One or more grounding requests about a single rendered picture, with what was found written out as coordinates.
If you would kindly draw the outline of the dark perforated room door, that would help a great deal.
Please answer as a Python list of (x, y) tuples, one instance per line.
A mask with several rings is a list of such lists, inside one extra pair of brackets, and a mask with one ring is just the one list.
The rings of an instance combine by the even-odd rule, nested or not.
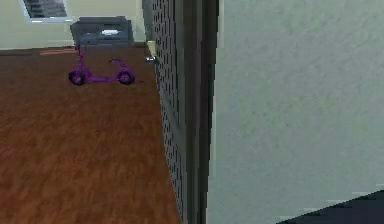
[(181, 224), (207, 224), (219, 0), (152, 0), (147, 43)]

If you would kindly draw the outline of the purple toy scooter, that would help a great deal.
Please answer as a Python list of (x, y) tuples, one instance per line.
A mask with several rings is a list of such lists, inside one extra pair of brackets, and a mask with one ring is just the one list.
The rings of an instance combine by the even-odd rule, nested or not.
[(68, 73), (69, 81), (75, 86), (82, 86), (86, 83), (108, 83), (119, 82), (122, 85), (131, 85), (136, 81), (136, 73), (128, 67), (121, 59), (110, 59), (109, 64), (116, 64), (118, 70), (113, 76), (94, 75), (84, 62), (84, 55), (87, 52), (87, 46), (78, 44), (75, 47), (78, 55), (77, 67), (71, 69)]

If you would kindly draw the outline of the grey chest of drawers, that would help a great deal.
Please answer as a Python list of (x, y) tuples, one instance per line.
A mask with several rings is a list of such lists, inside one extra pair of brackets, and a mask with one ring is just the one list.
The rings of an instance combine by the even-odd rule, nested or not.
[(70, 25), (75, 46), (133, 46), (132, 23), (125, 16), (80, 17)]

